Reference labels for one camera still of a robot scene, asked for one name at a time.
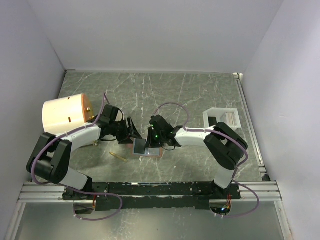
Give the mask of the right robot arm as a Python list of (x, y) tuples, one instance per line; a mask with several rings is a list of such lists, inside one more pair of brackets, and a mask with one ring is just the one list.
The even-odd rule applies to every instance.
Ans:
[(247, 157), (247, 142), (226, 123), (218, 122), (207, 128), (173, 127), (162, 116), (152, 116), (148, 128), (147, 146), (173, 148), (184, 146), (206, 147), (219, 164), (214, 177), (212, 193), (223, 199), (230, 192), (230, 184), (240, 160)]

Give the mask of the brown leather card holder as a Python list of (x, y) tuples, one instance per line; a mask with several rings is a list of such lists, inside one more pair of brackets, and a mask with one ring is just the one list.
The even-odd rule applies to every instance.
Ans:
[(163, 151), (161, 148), (148, 147), (146, 139), (145, 139), (145, 154), (144, 155), (133, 154), (133, 144), (127, 144), (126, 147), (130, 149), (131, 154), (134, 156), (160, 158), (163, 155)]

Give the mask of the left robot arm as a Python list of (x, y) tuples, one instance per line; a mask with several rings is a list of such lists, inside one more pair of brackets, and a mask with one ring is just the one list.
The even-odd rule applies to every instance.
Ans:
[(35, 183), (37, 178), (47, 183), (73, 189), (81, 199), (89, 199), (94, 192), (93, 180), (70, 167), (73, 151), (106, 136), (115, 137), (120, 145), (132, 144), (133, 139), (141, 139), (131, 117), (117, 120), (123, 112), (112, 105), (103, 106), (99, 114), (83, 126), (57, 135), (45, 132), (36, 143), (26, 165)]

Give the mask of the black credit card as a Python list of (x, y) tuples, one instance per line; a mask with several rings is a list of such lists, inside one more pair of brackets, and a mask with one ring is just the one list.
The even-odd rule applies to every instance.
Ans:
[(134, 139), (133, 143), (133, 154), (134, 155), (144, 155), (146, 151), (146, 140), (144, 138)]

